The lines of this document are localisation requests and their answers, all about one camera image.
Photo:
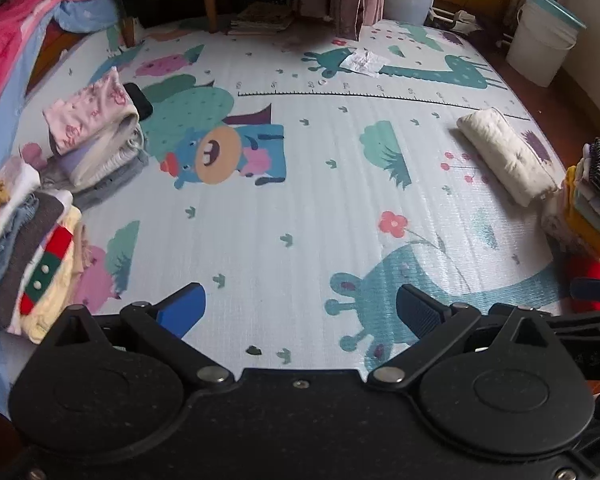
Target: screw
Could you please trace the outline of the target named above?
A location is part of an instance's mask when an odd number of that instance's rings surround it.
[[[373,377],[382,383],[397,384],[400,383],[404,377],[406,377],[406,374],[404,373],[404,370],[400,370],[399,368],[393,366],[383,366],[382,368],[378,368],[373,372]]]
[[[32,469],[27,474],[28,480],[46,480],[46,475],[41,469]]]
[[[576,480],[577,474],[572,469],[564,468],[555,473],[555,478],[556,480]]]
[[[197,376],[206,383],[224,383],[229,378],[229,371],[221,366],[205,366],[197,371]]]

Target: stack of books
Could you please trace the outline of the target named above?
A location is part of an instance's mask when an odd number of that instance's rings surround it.
[[[269,36],[285,30],[292,21],[290,7],[255,2],[231,20],[227,34]]]

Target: black object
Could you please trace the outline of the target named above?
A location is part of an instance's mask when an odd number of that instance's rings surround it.
[[[146,98],[142,90],[136,83],[125,83],[126,93],[131,97],[131,101],[134,102],[134,106],[138,109],[140,120],[144,121],[148,117],[151,117],[153,113],[153,105]]]
[[[11,392],[29,447],[0,480],[600,479],[584,380],[600,379],[600,313],[481,316],[405,285],[398,314],[425,320],[422,338],[366,383],[253,368],[235,382],[155,322],[172,300],[65,310]]]

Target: ruler scale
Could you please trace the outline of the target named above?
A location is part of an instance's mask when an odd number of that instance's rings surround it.
[[[481,110],[482,109],[482,108],[476,108],[476,107],[468,106],[468,105],[446,103],[444,101],[420,99],[417,97],[393,96],[393,95],[386,95],[386,94],[378,95],[378,94],[369,94],[369,93],[365,93],[365,92],[352,92],[352,91],[345,91],[345,92],[326,92],[326,91],[316,92],[313,90],[308,91],[308,92],[307,91],[296,91],[296,90],[292,90],[292,91],[288,91],[288,92],[282,92],[282,91],[278,91],[278,90],[273,90],[272,92],[240,92],[240,91],[238,91],[238,97],[266,96],[266,95],[337,95],[337,96],[346,96],[346,97],[349,97],[349,96],[350,97],[376,97],[379,99],[394,99],[394,100],[398,100],[398,101],[413,101],[416,103],[430,103],[430,104],[442,105],[442,106],[453,106],[456,108],[465,108],[467,110]],[[502,114],[505,115],[506,117],[510,117],[513,119],[520,119],[523,121],[532,121],[532,119],[530,119],[528,117],[520,117],[517,115],[504,113],[504,112],[502,112]]]

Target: teal bucket lid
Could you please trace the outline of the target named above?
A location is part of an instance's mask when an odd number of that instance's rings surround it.
[[[561,6],[555,0],[531,0],[532,2],[538,4],[540,8],[546,10],[549,14],[552,14],[559,20],[563,21],[567,25],[574,27],[578,30],[582,28],[586,28],[586,25],[583,24],[580,20],[577,19],[577,16],[574,15],[570,10],[566,7]]]

